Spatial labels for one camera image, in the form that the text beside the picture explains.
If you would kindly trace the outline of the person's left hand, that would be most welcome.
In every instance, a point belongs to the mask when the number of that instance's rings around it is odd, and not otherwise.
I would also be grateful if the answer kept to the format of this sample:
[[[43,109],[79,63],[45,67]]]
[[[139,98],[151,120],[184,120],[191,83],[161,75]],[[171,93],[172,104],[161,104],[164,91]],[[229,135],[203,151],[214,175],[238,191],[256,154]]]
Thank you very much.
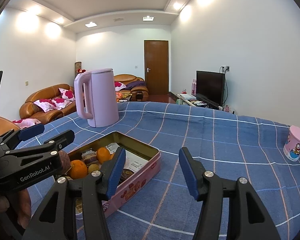
[[[32,211],[31,211],[31,198],[27,189],[19,191],[8,197],[0,197],[0,213],[6,212],[12,208],[18,215],[17,222],[23,228],[27,228]]]

